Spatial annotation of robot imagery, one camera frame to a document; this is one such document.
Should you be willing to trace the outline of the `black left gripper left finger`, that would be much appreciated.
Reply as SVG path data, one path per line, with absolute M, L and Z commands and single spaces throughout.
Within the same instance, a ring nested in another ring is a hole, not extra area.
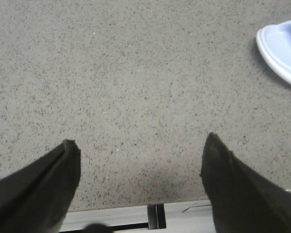
M 60 231 L 81 177 L 74 140 L 0 180 L 0 233 Z

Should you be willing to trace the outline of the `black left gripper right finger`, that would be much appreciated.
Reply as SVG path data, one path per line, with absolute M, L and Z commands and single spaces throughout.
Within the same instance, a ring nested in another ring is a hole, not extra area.
M 291 233 L 291 193 L 251 169 L 210 133 L 202 184 L 218 233 Z

